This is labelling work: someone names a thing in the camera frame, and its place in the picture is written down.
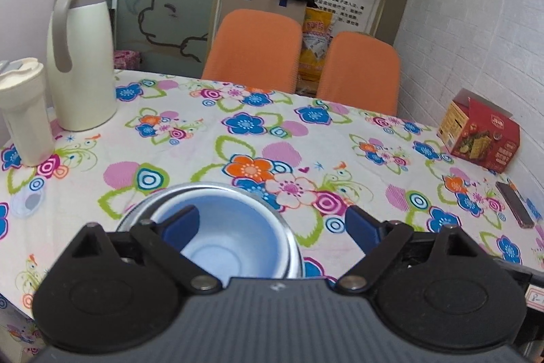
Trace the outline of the right orange chair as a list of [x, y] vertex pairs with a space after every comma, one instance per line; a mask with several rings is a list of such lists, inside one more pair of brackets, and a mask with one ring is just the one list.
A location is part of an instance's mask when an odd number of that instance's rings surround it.
[[328, 48], [316, 96], [370, 112], [395, 115], [401, 62], [379, 39], [342, 31]]

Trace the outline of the blue plastic bowl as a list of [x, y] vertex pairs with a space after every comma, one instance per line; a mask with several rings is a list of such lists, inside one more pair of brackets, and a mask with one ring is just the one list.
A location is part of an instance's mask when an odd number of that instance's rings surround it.
[[188, 205], [198, 209], [200, 227], [181, 255], [223, 285], [232, 277], [286, 276], [290, 264], [287, 234], [264, 203], [222, 188], [193, 189], [167, 200], [151, 219], [160, 223]]

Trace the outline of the cream thermos jug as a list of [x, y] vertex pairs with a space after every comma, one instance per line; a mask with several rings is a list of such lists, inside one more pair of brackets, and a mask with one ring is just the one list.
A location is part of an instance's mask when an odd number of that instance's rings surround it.
[[106, 0], [54, 0], [46, 74], [63, 129], [90, 130], [114, 116], [114, 42]]

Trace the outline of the cream lidded cup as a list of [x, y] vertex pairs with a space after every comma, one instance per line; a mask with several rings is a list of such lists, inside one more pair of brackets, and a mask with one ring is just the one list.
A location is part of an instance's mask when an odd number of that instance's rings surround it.
[[1, 113], [25, 166], [36, 167], [53, 154], [44, 65], [29, 57], [1, 61]]

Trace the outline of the stainless steel bowl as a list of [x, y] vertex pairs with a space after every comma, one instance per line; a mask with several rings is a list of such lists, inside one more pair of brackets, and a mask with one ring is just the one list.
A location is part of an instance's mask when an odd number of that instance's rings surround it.
[[177, 194], [182, 194], [193, 189], [204, 189], [204, 188], [222, 188], [232, 192], [246, 194], [260, 201], [261, 203], [264, 203], [268, 208], [272, 209], [273, 212], [279, 218], [280, 222], [282, 223], [283, 228], [285, 229], [285, 232], [287, 234], [287, 238], [289, 241], [289, 250], [290, 250], [290, 264], [289, 264], [289, 269], [286, 273], [286, 276], [275, 278], [275, 279], [303, 277], [302, 257], [299, 252], [299, 248], [298, 248], [296, 239], [294, 237], [294, 234], [290, 230], [287, 222], [283, 219], [283, 217], [280, 216], [280, 214], [277, 212], [276, 209], [272, 207], [271, 204], [266, 203], [262, 198], [254, 194], [251, 194], [248, 191], [234, 188], [229, 185], [219, 184], [215, 182], [197, 182], [197, 183], [176, 185], [176, 186], [167, 188], [165, 190], [161, 190], [155, 194], [151, 194], [149, 197], [145, 198], [141, 203], [138, 203], [133, 209], [128, 211], [127, 215], [124, 216], [124, 218], [122, 219], [117, 229], [119, 231], [127, 231], [131, 229], [133, 226], [143, 221], [150, 220], [154, 222], [151, 219], [151, 216], [158, 209], [158, 207], [164, 204], [167, 200], [171, 199], [172, 197], [175, 197], [175, 195]]

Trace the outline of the left orange chair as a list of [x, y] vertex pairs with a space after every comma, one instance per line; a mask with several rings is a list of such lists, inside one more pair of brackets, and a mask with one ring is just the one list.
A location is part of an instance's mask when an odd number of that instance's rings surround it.
[[234, 10], [219, 26], [202, 77], [293, 93], [302, 39], [302, 26], [292, 18]]

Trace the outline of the floral tablecloth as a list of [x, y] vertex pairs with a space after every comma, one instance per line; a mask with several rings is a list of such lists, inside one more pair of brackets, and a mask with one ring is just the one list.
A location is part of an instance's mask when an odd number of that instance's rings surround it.
[[212, 181], [280, 211], [308, 276], [336, 278], [360, 260], [345, 230], [356, 204], [417, 230], [460, 225], [492, 256], [543, 267], [543, 229], [523, 229], [500, 176], [446, 152], [436, 130], [270, 89], [139, 72], [115, 77], [117, 111], [98, 128], [52, 128], [53, 156], [23, 166], [1, 142], [1, 358], [43, 346], [33, 294], [89, 221], [115, 229], [144, 198]]

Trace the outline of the yellow snack bag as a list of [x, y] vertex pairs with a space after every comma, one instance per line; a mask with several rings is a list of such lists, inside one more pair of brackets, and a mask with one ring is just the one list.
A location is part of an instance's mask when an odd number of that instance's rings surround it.
[[296, 86], [296, 92], [300, 95], [314, 96], [316, 93], [333, 26], [334, 17], [330, 11], [310, 7], [305, 9]]

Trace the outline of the red cracker box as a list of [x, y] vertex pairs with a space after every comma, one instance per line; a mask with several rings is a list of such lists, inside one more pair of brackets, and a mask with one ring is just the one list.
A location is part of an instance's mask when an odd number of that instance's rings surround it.
[[520, 147], [520, 127], [510, 112], [462, 88], [438, 127], [449, 154], [503, 173]]

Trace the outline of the dark phone on table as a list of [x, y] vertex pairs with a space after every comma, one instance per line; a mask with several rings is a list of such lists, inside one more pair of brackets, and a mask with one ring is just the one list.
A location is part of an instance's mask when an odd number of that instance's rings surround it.
[[535, 226], [535, 222], [527, 212], [527, 208], [515, 190], [508, 183], [501, 181], [496, 182], [496, 188], [504, 197], [504, 201], [513, 213], [517, 224], [522, 229], [532, 229]]

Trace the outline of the orange chair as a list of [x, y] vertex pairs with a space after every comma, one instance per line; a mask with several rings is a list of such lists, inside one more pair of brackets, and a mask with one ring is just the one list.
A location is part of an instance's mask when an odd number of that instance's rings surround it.
[[328, 48], [316, 96], [370, 112], [395, 115], [401, 62], [379, 39], [342, 31]]
[[292, 18], [234, 10], [219, 26], [202, 77], [293, 93], [302, 39], [302, 26]]

